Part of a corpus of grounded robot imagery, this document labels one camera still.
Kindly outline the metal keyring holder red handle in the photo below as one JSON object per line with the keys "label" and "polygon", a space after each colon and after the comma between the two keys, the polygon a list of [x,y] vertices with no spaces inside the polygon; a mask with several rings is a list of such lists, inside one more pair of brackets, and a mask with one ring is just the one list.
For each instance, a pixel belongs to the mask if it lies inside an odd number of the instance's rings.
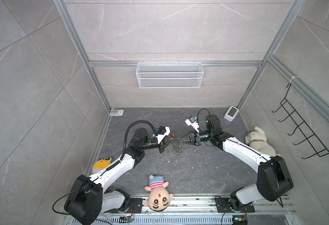
{"label": "metal keyring holder red handle", "polygon": [[181,137],[176,137],[175,134],[171,134],[171,142],[170,146],[172,146],[175,154],[180,155],[182,153],[182,146],[181,146]]}

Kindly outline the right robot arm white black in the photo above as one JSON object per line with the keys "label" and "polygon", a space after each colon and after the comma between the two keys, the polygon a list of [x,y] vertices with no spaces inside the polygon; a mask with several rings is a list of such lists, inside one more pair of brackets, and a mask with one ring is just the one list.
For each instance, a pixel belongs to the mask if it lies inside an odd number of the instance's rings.
{"label": "right robot arm white black", "polygon": [[205,130],[200,129],[197,117],[189,117],[185,123],[194,129],[187,135],[187,144],[200,146],[203,142],[209,141],[220,150],[234,155],[257,173],[255,184],[242,187],[230,195],[229,204],[233,211],[239,211],[245,205],[259,200],[277,201],[282,204],[282,195],[294,187],[282,157],[272,157],[256,151],[222,131],[218,116],[210,114],[206,117]]}

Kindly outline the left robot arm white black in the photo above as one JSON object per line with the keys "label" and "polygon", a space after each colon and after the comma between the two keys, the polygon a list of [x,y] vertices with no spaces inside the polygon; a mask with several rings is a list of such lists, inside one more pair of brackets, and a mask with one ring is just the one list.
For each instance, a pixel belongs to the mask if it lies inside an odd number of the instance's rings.
{"label": "left robot arm white black", "polygon": [[64,210],[82,225],[90,225],[105,212],[125,212],[130,207],[130,195],[121,189],[108,192],[108,188],[124,173],[137,166],[145,151],[158,148],[163,151],[170,128],[160,126],[150,136],[146,129],[138,128],[125,151],[109,166],[90,175],[80,175],[74,182]]}

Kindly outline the white digital clock device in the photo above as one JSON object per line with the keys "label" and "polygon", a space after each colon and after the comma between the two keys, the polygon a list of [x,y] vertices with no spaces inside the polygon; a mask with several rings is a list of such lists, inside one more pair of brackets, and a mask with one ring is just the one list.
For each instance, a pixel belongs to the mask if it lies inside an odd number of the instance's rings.
{"label": "white digital clock device", "polygon": [[239,109],[234,106],[231,106],[224,114],[224,119],[229,122],[232,122],[236,118],[238,113],[239,113]]}

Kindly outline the plush doll striped hat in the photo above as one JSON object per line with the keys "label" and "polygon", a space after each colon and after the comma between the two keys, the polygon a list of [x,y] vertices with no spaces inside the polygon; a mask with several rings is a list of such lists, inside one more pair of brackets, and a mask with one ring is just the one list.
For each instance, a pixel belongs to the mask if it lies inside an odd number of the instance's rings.
{"label": "plush doll striped hat", "polygon": [[145,187],[146,191],[149,191],[148,200],[144,202],[145,207],[149,207],[155,212],[164,211],[173,200],[174,195],[169,194],[167,187],[169,182],[165,182],[163,176],[150,175],[149,185]]}

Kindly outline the yellow red plush toy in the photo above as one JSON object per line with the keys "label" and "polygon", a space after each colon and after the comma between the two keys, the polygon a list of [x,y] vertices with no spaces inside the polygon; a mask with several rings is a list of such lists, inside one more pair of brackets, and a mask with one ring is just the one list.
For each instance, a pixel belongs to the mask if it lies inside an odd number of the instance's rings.
{"label": "yellow red plush toy", "polygon": [[105,168],[107,168],[112,162],[111,157],[100,158],[97,162],[95,162],[92,166],[92,174],[97,173]]}

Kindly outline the white plush dog toy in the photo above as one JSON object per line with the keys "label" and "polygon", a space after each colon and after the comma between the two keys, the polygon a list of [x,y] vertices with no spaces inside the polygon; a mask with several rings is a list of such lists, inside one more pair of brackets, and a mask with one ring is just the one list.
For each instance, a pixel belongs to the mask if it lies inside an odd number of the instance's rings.
{"label": "white plush dog toy", "polygon": [[267,143],[265,132],[258,126],[255,126],[254,131],[245,136],[245,143],[260,153],[271,157],[280,156],[276,153],[275,149]]}

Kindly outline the white wall socket box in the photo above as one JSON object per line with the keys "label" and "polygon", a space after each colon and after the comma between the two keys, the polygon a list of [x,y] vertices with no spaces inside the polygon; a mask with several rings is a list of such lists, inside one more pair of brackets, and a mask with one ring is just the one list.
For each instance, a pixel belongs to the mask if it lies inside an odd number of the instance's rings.
{"label": "white wall socket box", "polygon": [[109,112],[109,114],[110,114],[111,117],[119,117],[119,116],[123,116],[123,114],[124,114],[124,110],[123,110],[123,109],[118,109],[118,110],[112,109],[112,110]]}

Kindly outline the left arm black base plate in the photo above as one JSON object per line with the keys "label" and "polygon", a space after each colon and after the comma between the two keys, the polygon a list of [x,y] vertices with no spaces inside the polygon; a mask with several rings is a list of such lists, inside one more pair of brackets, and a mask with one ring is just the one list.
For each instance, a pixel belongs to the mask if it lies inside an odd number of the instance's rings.
{"label": "left arm black base plate", "polygon": [[113,209],[110,213],[141,213],[143,207],[143,198],[131,198],[124,207]]}

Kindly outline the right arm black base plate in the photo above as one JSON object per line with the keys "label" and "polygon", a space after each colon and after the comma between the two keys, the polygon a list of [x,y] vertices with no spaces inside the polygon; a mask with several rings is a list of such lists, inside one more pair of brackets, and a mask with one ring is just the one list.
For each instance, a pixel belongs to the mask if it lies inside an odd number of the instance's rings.
{"label": "right arm black base plate", "polygon": [[252,203],[246,205],[238,202],[236,199],[229,197],[214,197],[215,205],[219,213],[253,213],[255,212]]}

